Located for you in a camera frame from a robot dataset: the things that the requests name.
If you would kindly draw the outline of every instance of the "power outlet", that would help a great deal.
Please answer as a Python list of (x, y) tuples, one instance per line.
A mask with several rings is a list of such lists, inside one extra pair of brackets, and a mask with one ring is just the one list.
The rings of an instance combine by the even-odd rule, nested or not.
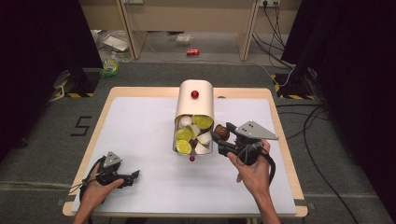
[(267, 7), (276, 7), (276, 4), (277, 6), (280, 4), (280, 0), (260, 0), (260, 7), (264, 7), (264, 1), (267, 2)]

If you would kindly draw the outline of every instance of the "red ball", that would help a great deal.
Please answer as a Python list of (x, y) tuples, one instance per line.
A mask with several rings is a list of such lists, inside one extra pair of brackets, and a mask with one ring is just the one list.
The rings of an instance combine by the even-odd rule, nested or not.
[(198, 98), (198, 96), (199, 96), (199, 92), (198, 91), (192, 91), (191, 92), (192, 99), (196, 99), (196, 98)]

